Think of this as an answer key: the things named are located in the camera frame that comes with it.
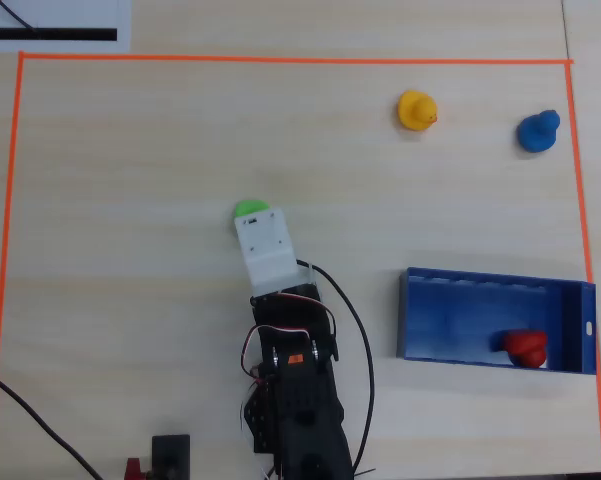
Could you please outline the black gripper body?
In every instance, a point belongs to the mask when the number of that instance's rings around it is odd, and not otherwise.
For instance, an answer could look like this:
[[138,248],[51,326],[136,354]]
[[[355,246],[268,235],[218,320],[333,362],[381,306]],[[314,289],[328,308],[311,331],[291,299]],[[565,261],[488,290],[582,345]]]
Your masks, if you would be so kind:
[[323,302],[314,283],[253,296],[250,304],[256,319],[321,319]]

